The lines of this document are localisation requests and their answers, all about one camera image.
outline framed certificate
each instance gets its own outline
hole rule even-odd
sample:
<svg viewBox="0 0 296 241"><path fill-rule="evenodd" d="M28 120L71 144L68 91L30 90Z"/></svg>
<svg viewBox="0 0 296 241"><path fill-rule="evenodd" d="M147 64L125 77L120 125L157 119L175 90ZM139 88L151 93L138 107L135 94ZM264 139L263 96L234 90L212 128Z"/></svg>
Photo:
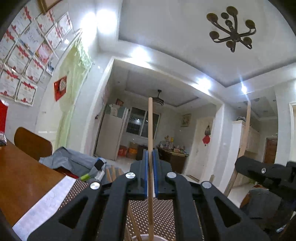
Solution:
<svg viewBox="0 0 296 241"><path fill-rule="evenodd" d="M46 39L54 50L60 44L60 42L62 41L62 35L56 25L48 32L48 34L46 35Z"/></svg>
<svg viewBox="0 0 296 241"><path fill-rule="evenodd" d="M12 21L11 27L18 35L21 35L26 27L29 26L31 20L30 11L28 10L28 7L25 6L22 8L22 10L20 10L15 19Z"/></svg>
<svg viewBox="0 0 296 241"><path fill-rule="evenodd" d="M6 30L6 33L0 41L0 59L2 61L6 59L15 42L15 38L11 35L11 32Z"/></svg>
<svg viewBox="0 0 296 241"><path fill-rule="evenodd" d="M22 74L29 60L30 55L25 48L20 44L16 44L7 60L7 65Z"/></svg>
<svg viewBox="0 0 296 241"><path fill-rule="evenodd" d="M49 9L56 5L61 0L38 0L43 13L45 14Z"/></svg>
<svg viewBox="0 0 296 241"><path fill-rule="evenodd" d="M50 46L44 41L39 49L35 52L35 55L41 60L41 62L46 65L50 57L52 56L53 51Z"/></svg>
<svg viewBox="0 0 296 241"><path fill-rule="evenodd" d="M31 23L29 27L21 35L20 40L25 45L25 47L32 54L34 54L35 51L44 41L44 38L41 35L37 25L35 23Z"/></svg>
<svg viewBox="0 0 296 241"><path fill-rule="evenodd" d="M49 10L45 15L42 13L37 17L38 27L46 34L54 24L54 17L52 11Z"/></svg>
<svg viewBox="0 0 296 241"><path fill-rule="evenodd" d="M36 85L33 85L32 83L29 83L24 78L22 78L20 81L20 86L17 89L15 102L32 106L36 90Z"/></svg>
<svg viewBox="0 0 296 241"><path fill-rule="evenodd" d="M18 75L7 69L3 69L0 75L0 95L14 99L19 82Z"/></svg>
<svg viewBox="0 0 296 241"><path fill-rule="evenodd" d="M61 17L61 19L58 21L58 27L61 30L63 36L66 36L67 33L69 33L69 31L73 28L69 13L66 13Z"/></svg>
<svg viewBox="0 0 296 241"><path fill-rule="evenodd" d="M24 76L37 84L43 71L44 67L41 65L41 63L36 58L32 58L28 67L26 68Z"/></svg>

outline hanging ornament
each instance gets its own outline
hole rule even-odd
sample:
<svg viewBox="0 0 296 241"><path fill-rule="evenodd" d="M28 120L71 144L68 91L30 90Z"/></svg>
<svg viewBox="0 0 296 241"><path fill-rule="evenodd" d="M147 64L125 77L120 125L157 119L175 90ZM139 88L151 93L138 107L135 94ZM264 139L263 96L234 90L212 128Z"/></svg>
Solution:
<svg viewBox="0 0 296 241"><path fill-rule="evenodd" d="M202 139L205 146L207 144L209 144L209 142L211 140L210 135L211 135L211 129L210 129L210 125L208 125L206 130L205 130L205 137Z"/></svg>

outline wooden chair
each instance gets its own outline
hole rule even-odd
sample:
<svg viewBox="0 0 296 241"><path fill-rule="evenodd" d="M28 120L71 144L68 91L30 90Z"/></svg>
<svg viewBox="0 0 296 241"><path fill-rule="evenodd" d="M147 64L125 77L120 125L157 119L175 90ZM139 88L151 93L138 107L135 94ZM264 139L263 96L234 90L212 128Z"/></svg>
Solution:
<svg viewBox="0 0 296 241"><path fill-rule="evenodd" d="M31 131L19 127L14 137L15 145L30 157L39 161L40 157L52 154L52 143Z"/></svg>

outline wooden table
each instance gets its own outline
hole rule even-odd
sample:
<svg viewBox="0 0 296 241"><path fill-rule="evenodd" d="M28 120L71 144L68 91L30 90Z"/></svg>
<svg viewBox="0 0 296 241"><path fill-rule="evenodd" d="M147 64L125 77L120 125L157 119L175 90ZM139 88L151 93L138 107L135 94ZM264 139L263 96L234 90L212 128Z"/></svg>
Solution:
<svg viewBox="0 0 296 241"><path fill-rule="evenodd" d="M172 171L182 173L188 154L177 153L166 149L158 148L161 160L167 161L172 167Z"/></svg>
<svg viewBox="0 0 296 241"><path fill-rule="evenodd" d="M0 208L13 226L63 174L40 164L10 141L0 147Z"/></svg>

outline brown door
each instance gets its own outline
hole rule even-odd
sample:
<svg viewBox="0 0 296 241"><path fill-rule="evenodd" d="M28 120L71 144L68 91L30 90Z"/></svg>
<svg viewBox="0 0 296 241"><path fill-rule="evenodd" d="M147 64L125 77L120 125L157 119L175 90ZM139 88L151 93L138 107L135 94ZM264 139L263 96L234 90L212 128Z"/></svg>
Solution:
<svg viewBox="0 0 296 241"><path fill-rule="evenodd" d="M276 147L277 147L277 139L267 139L266 140L266 148L264 155L264 163L274 164L274 160L276 159Z"/></svg>

